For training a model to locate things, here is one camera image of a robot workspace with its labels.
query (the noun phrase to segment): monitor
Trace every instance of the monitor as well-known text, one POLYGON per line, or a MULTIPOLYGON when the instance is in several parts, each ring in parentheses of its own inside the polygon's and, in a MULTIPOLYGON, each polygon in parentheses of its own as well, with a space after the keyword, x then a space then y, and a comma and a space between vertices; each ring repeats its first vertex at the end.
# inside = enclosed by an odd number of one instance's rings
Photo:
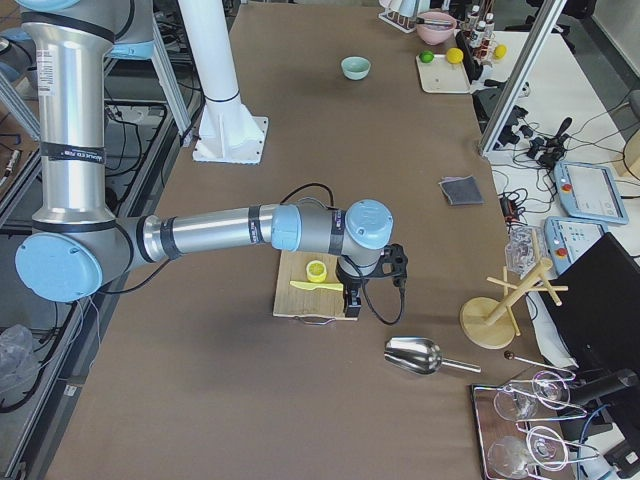
MULTIPOLYGON (((628 368, 640 375, 640 266, 605 233, 551 283, 567 285, 562 306, 543 294, 558 333, 583 372, 628 368)), ((640 386, 601 399, 627 442, 640 452, 640 386)))

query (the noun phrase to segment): light blue bowl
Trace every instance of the light blue bowl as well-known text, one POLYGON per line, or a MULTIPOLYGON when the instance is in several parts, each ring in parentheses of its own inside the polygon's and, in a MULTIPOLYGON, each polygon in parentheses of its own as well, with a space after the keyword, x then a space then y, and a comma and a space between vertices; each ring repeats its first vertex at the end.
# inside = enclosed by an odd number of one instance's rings
POLYGON ((362 57, 347 57, 340 63, 342 73, 349 80, 362 80, 369 74, 371 62, 362 57))

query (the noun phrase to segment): pink bowl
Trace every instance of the pink bowl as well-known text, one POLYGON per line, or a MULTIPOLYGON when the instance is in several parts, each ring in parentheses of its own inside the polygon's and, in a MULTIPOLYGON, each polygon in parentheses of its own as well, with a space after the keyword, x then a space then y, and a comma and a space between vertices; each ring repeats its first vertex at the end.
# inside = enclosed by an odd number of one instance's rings
POLYGON ((457 20, 451 15, 442 12, 425 12, 418 15, 425 20, 446 20, 451 22, 451 27, 438 27, 432 25, 417 25, 416 31, 418 36, 427 45, 439 45, 453 35, 456 28, 457 20))

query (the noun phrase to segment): wooden stand base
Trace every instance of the wooden stand base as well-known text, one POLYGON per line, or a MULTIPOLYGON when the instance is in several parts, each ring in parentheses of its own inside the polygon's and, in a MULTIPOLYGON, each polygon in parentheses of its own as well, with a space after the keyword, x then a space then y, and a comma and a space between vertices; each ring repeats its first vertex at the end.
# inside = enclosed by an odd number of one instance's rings
POLYGON ((460 310, 460 324, 465 335, 476 345, 497 350, 509 345, 516 335, 509 314, 505 310, 493 325, 487 325, 487 317, 500 302, 492 298, 476 297, 460 310))

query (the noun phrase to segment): wine glass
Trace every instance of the wine glass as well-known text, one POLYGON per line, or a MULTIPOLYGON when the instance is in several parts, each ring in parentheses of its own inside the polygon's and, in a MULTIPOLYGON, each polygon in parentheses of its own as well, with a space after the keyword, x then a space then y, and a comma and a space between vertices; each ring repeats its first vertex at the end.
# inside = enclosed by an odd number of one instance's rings
POLYGON ((570 406, 569 387, 563 377, 542 370, 531 380, 512 380, 503 385, 493 399, 498 415, 512 422, 535 420, 539 404, 552 410, 570 406))
POLYGON ((502 437, 489 448, 489 466, 504 478, 520 479, 529 476, 529 465, 534 460, 524 441, 517 437, 502 437))
POLYGON ((538 411, 538 402, 531 386, 509 382, 496 392, 493 406, 505 420, 517 422, 532 418, 538 411))
POLYGON ((542 370, 532 379, 533 393, 542 405, 561 410, 569 404, 569 387, 564 378, 555 372, 542 370))
POLYGON ((534 467, 547 471, 562 470, 569 462, 569 450, 554 430, 537 426, 524 440, 505 436, 496 440, 487 453, 488 465, 505 478, 522 479, 536 475, 534 467))

